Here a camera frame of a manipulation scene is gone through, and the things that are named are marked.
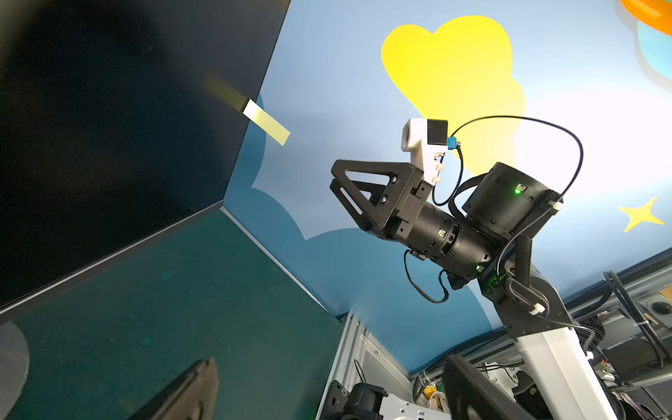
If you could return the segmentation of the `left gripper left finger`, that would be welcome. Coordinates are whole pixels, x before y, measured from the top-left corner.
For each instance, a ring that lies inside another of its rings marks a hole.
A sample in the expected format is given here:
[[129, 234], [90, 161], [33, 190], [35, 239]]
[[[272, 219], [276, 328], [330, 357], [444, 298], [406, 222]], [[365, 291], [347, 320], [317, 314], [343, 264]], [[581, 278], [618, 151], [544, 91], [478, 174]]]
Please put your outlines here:
[[129, 419], [210, 420], [215, 412], [219, 384], [215, 359], [199, 360]]

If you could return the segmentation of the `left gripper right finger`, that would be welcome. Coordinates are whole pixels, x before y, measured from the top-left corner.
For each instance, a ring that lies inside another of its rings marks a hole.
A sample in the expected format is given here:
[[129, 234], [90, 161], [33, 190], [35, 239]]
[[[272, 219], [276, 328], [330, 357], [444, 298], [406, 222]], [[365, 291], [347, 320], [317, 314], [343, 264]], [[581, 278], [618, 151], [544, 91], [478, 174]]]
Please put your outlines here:
[[535, 419], [461, 356], [446, 356], [442, 381], [452, 419]]

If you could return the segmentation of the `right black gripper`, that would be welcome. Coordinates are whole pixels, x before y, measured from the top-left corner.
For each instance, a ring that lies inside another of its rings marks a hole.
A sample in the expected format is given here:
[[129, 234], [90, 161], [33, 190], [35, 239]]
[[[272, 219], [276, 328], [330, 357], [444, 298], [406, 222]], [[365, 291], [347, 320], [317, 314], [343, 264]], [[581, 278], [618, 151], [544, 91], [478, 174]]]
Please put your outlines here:
[[330, 189], [357, 226], [387, 239], [408, 239], [434, 206], [432, 186], [411, 163], [340, 159], [332, 166]]

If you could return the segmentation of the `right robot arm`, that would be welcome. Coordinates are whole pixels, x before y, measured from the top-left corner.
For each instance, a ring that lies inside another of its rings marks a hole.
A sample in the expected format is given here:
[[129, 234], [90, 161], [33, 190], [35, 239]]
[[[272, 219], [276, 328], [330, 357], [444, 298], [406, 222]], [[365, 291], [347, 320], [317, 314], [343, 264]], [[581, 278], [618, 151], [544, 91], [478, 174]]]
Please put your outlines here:
[[474, 281], [514, 341], [556, 419], [614, 419], [611, 393], [591, 366], [589, 341], [557, 290], [532, 272], [534, 235], [563, 204], [558, 192], [506, 164], [464, 183], [472, 197], [441, 210], [410, 163], [339, 160], [332, 192], [363, 231], [402, 243], [439, 266], [444, 293]]

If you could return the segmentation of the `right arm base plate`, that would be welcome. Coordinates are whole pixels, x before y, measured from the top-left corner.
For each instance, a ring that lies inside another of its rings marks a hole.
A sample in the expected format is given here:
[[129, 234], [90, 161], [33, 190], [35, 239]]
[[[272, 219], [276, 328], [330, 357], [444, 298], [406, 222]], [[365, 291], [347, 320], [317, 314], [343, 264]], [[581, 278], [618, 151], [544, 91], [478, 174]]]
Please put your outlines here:
[[333, 380], [323, 398], [318, 411], [319, 420], [375, 420], [383, 419], [383, 400], [390, 394], [381, 387], [367, 383], [357, 383], [348, 391], [337, 380]]

